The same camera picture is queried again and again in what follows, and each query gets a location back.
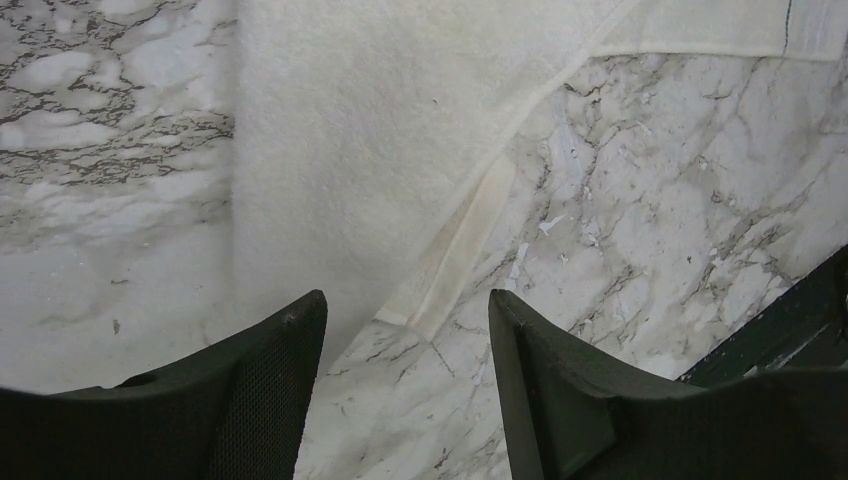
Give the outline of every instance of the marble floor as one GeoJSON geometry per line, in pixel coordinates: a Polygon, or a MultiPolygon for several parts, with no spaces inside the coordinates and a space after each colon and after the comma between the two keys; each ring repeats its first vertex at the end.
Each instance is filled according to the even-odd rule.
{"type": "MultiPolygon", "coordinates": [[[[0,384],[114,385],[238,329],[231,0],[0,6],[0,384]]],[[[492,288],[674,378],[848,243],[848,59],[596,59],[432,343],[374,322],[316,386],[296,478],[511,478],[492,288]]]]}

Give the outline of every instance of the white towel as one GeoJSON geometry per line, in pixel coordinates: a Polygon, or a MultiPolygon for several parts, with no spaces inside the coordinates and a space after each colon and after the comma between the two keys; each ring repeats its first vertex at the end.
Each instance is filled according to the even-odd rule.
{"type": "Polygon", "coordinates": [[[644,0],[593,54],[837,61],[846,32],[848,0],[644,0]]]}
{"type": "Polygon", "coordinates": [[[637,0],[243,0],[234,269],[249,324],[327,295],[321,371],[521,121],[637,0]]]}
{"type": "MultiPolygon", "coordinates": [[[[597,57],[703,53],[837,61],[846,34],[848,0],[643,0],[592,53],[597,57]]],[[[506,193],[500,186],[484,184],[475,198],[483,205],[497,205],[506,193]]],[[[484,215],[457,212],[377,318],[432,339],[465,287],[468,272],[494,226],[497,214],[484,215]],[[446,245],[457,231],[463,232],[466,241],[459,243],[462,248],[449,250],[446,245]],[[445,264],[464,275],[431,274],[445,264]],[[425,304],[427,292],[440,293],[440,310],[425,304]]]]}

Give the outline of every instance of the floor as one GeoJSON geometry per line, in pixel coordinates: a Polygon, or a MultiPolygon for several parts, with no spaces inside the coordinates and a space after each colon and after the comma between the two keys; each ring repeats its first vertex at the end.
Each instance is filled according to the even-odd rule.
{"type": "MultiPolygon", "coordinates": [[[[234,18],[0,6],[1,384],[114,385],[232,329],[234,18]]],[[[848,243],[846,79],[846,58],[591,61],[512,141],[510,201],[435,341],[374,322],[318,383],[297,478],[510,478],[492,288],[685,371],[848,243]]]]}

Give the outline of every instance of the mesh panel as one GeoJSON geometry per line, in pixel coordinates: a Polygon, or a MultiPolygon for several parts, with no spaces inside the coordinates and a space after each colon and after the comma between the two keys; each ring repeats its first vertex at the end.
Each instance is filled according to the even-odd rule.
{"type": "Polygon", "coordinates": [[[292,320],[241,364],[212,447],[209,479],[289,479],[323,344],[323,325],[292,320]]]}

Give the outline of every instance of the folded towel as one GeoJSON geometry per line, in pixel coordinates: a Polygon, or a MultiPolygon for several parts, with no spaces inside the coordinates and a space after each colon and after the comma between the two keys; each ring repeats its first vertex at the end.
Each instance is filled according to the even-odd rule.
{"type": "Polygon", "coordinates": [[[593,54],[837,61],[846,32],[846,0],[644,0],[593,54]]]}
{"type": "MultiPolygon", "coordinates": [[[[800,60],[839,60],[848,34],[846,0],[643,0],[593,50],[593,56],[638,53],[703,53],[800,60]]],[[[506,192],[493,184],[476,192],[480,204],[496,205],[506,192]]],[[[466,275],[436,277],[438,265],[470,272],[497,213],[459,211],[431,245],[417,270],[377,314],[432,339],[465,287],[466,275]],[[451,235],[463,231],[463,249],[449,252],[451,235]],[[427,292],[440,292],[440,310],[425,307],[427,292]]]]}
{"type": "Polygon", "coordinates": [[[375,316],[432,338],[506,199],[514,166],[496,157],[589,56],[837,59],[846,4],[243,0],[243,321],[323,289],[321,372],[375,316]]]}
{"type": "Polygon", "coordinates": [[[233,172],[242,320],[324,290],[327,371],[535,104],[636,3],[243,0],[233,172]]]}

